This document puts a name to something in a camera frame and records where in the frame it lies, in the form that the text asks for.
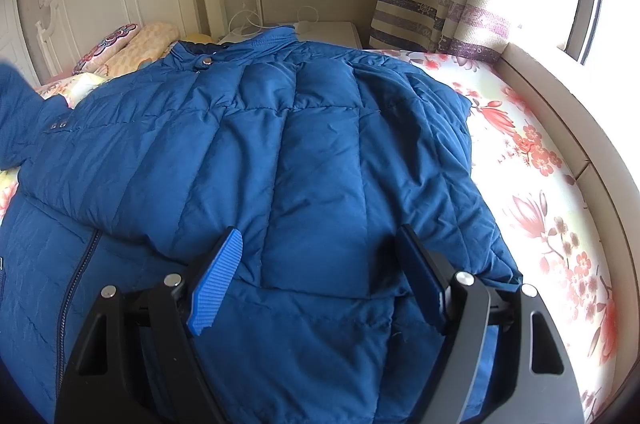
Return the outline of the colourful patterned pillow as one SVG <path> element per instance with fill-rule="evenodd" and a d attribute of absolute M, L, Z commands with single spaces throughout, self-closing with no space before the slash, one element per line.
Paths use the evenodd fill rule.
<path fill-rule="evenodd" d="M 107 60 L 126 48 L 140 32 L 140 26 L 129 23 L 116 28 L 114 32 L 101 39 L 91 50 L 83 55 L 73 68 L 73 74 L 94 72 Z"/>

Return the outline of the yellow pillow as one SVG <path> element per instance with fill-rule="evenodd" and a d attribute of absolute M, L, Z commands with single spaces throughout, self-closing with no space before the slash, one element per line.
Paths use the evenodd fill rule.
<path fill-rule="evenodd" d="M 196 32 L 195 34 L 187 34 L 181 38 L 181 41 L 195 43 L 195 44 L 209 44 L 215 43 L 212 37 L 206 34 Z"/>

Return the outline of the white nightstand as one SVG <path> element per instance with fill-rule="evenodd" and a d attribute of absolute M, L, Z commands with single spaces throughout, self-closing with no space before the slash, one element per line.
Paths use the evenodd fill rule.
<path fill-rule="evenodd" d="M 354 24 L 349 22 L 310 22 L 301 20 L 298 23 L 285 23 L 295 30 L 299 41 L 315 41 L 346 48 L 362 48 L 359 34 Z M 269 32 L 274 26 L 258 27 L 252 24 L 234 28 L 228 35 L 219 40 L 220 43 L 237 43 L 254 38 L 263 32 Z"/>

